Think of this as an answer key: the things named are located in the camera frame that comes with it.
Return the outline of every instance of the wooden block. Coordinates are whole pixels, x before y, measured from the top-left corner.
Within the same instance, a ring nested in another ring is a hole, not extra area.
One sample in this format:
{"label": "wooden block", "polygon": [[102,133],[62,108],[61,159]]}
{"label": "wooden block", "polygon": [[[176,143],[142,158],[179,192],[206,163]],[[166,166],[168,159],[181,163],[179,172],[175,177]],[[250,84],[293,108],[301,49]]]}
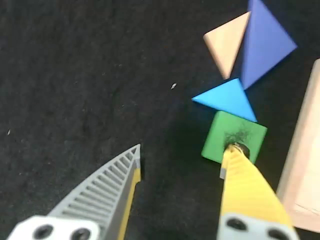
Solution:
{"label": "wooden block", "polygon": [[250,12],[247,12],[203,36],[224,79],[230,78],[249,16]]}
{"label": "wooden block", "polygon": [[320,59],[316,60],[277,196],[301,229],[320,233]]}

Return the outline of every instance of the blue triangle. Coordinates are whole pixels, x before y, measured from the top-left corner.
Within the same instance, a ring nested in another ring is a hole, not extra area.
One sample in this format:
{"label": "blue triangle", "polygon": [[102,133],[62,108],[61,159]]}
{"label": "blue triangle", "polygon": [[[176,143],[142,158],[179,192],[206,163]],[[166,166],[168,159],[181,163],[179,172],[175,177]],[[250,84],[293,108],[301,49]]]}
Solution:
{"label": "blue triangle", "polygon": [[252,122],[257,121],[239,78],[212,88],[209,91],[193,97],[192,100]]}
{"label": "blue triangle", "polygon": [[241,74],[244,89],[297,47],[261,0],[249,0],[249,11]]}

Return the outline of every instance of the triangular prism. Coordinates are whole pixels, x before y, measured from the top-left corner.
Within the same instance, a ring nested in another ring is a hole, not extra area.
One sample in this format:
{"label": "triangular prism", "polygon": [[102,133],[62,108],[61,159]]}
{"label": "triangular prism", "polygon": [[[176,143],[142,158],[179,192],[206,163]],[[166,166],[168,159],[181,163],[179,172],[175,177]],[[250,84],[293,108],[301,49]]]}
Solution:
{"label": "triangular prism", "polygon": [[195,96],[192,100],[252,122],[257,121],[239,78]]}
{"label": "triangular prism", "polygon": [[230,77],[249,16],[250,12],[247,12],[203,36],[224,79]]}
{"label": "triangular prism", "polygon": [[261,0],[249,0],[249,10],[251,17],[244,38],[241,73],[244,89],[297,47]]}

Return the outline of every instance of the yellow tape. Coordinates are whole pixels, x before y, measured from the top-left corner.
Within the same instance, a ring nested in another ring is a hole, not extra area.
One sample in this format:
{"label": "yellow tape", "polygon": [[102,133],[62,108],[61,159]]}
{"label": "yellow tape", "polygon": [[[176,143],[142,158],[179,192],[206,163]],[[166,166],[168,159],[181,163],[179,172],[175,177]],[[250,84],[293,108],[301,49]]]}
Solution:
{"label": "yellow tape", "polygon": [[119,229],[119,234],[118,234],[117,240],[123,240],[125,238],[130,209],[131,209],[131,204],[132,204],[132,201],[134,198],[136,184],[141,181],[141,171],[140,170],[141,170],[140,168],[136,168],[133,173],[131,187],[130,187],[130,191],[128,194],[128,199],[126,201],[126,206],[125,206],[125,210],[123,213],[122,222],[121,222],[121,226]]}
{"label": "yellow tape", "polygon": [[223,155],[226,169],[220,215],[237,213],[292,228],[291,220],[259,170],[233,145]]}

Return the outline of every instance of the screw hole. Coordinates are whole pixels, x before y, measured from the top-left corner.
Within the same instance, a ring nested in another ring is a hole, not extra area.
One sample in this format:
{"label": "screw hole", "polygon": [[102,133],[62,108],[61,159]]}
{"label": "screw hole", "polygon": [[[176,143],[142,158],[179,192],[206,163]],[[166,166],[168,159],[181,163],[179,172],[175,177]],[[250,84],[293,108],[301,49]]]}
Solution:
{"label": "screw hole", "polygon": [[288,236],[278,229],[270,229],[268,235],[277,240],[289,240]]}
{"label": "screw hole", "polygon": [[51,225],[43,225],[38,227],[33,234],[34,239],[46,239],[50,236],[53,231],[53,227]]}
{"label": "screw hole", "polygon": [[71,240],[88,240],[90,238],[90,231],[86,228],[76,230],[71,237]]}
{"label": "screw hole", "polygon": [[246,231],[247,230],[247,225],[241,221],[238,218],[231,218],[226,222],[226,225],[233,228],[233,229],[237,229],[240,231]]}

